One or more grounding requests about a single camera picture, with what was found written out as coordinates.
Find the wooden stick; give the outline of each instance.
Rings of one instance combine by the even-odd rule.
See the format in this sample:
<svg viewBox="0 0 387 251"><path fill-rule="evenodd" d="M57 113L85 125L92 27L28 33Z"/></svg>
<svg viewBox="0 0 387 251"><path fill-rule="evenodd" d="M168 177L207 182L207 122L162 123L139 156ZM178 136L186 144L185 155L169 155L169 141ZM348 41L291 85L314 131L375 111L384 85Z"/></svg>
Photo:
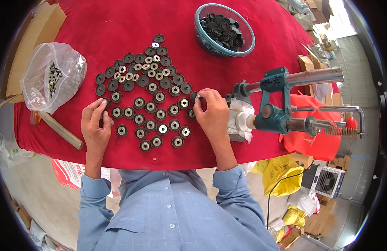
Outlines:
<svg viewBox="0 0 387 251"><path fill-rule="evenodd" d="M65 127L63 127L60 123L58 123L58 121L51 117L50 114L42 111L39 111L38 114L51 128L53 128L54 131L56 131L62 138L68 141L76 149L81 150L83 148L83 141L70 133L70 131L66 130Z"/></svg>

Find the white plastic bag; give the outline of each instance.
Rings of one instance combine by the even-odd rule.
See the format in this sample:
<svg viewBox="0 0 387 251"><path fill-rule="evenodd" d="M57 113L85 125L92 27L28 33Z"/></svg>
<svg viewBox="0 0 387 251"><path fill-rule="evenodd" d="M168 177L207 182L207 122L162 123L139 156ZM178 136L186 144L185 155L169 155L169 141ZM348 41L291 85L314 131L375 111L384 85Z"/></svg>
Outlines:
<svg viewBox="0 0 387 251"><path fill-rule="evenodd" d="M61 71L62 77L51 97L48 74L52 63ZM34 48L26 72L20 80L27 108L53 114L75 95L85 79L86 71L85 57L70 45L40 44Z"/></svg>

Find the hand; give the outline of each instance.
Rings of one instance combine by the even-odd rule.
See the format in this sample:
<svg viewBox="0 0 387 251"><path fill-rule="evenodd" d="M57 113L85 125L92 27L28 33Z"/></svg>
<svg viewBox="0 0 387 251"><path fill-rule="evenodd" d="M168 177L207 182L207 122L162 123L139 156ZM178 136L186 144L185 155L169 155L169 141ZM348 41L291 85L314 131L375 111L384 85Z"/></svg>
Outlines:
<svg viewBox="0 0 387 251"><path fill-rule="evenodd" d="M200 124L212 145L225 140L228 138L227 123L230 116L230 109L226 100L221 97L218 91L209 88L201 90L199 95L205 98L207 110L203 112L200 99L196 98L193 106L196 121Z"/></svg>

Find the metal rod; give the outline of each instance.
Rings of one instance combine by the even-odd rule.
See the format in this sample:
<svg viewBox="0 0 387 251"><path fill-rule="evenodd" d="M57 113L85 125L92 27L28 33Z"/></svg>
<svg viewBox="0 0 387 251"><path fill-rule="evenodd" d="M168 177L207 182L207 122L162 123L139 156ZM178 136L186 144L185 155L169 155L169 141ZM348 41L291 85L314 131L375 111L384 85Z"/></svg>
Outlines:
<svg viewBox="0 0 387 251"><path fill-rule="evenodd" d="M316 83L332 83L332 82L343 82L344 76L341 70L341 67L317 69L307 72L299 72L294 74L289 74L286 77L287 84L290 87L294 86L306 86ZM246 92L254 93L260 92L261 83L250 83L245 87Z"/></svg>
<svg viewBox="0 0 387 251"><path fill-rule="evenodd" d="M364 118L364 112L359 106L321 106L319 109L323 112L341 112L341 113L347 113L347 112L357 112L359 114L359 132L360 138L365 138L365 118ZM314 108L311 106L292 106L291 111L292 112L311 112Z"/></svg>

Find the red tablecloth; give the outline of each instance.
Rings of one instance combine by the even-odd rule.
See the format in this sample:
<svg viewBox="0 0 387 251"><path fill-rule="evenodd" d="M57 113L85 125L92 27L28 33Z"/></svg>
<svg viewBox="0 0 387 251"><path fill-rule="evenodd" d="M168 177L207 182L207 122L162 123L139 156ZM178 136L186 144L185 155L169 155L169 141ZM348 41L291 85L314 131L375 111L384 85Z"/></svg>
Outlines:
<svg viewBox="0 0 387 251"><path fill-rule="evenodd" d="M192 84L193 90L214 88L222 96L231 93L235 83L243 79L257 82L265 71L285 66L290 73L300 72L297 60L299 54L307 55L301 44L313 43L300 24L276 1L234 1L221 0L221 4L238 11L251 25L256 38L253 52L244 58L218 58L205 52L195 40L193 14L196 9L206 3L199 1L90 1L61 0L60 6L67 18L58 33L56 42L68 43L87 61L85 81L76 95L66 104L58 108L53 117L78 138L83 139L80 132L82 109L96 100L95 77L98 73L112 66L114 61L123 58L126 53L144 53L151 45L155 34L161 33L165 41L161 44L168 48L168 56L177 72L185 76L185 81ZM137 96L152 100L146 88L135 85L131 92L118 90L123 94L118 104L122 108L131 106ZM188 95L171 97L168 90L166 102L159 108L176 103L179 98ZM110 97L106 91L102 97ZM261 94L253 94L252 104L258 112ZM271 103L281 104L281 94L273 93ZM146 119L153 118L140 110ZM167 116L164 122L172 118ZM184 146L176 149L171 139L178 135L169 132L163 136L162 147L152 148L144 153L139 149L139 140L134 136L137 128L131 120L114 119L112 135L104 155L103 166L121 169L193 169L216 166L216 159L205 134L195 120L189 121L185 111L176 117L182 125L191 127L192 133L185 139ZM33 126L29 122L30 111L24 103L17 103L14 111L15 137L18 145L26 150L50 156L56 159L85 163L86 147L76 150L46 123ZM128 135L117 136L116 126L125 124ZM261 159L274 158L287 154L283 143L278 142L277 133L252 131L250 144L232 142L238 163L246 163ZM155 132L148 133L151 139Z"/></svg>

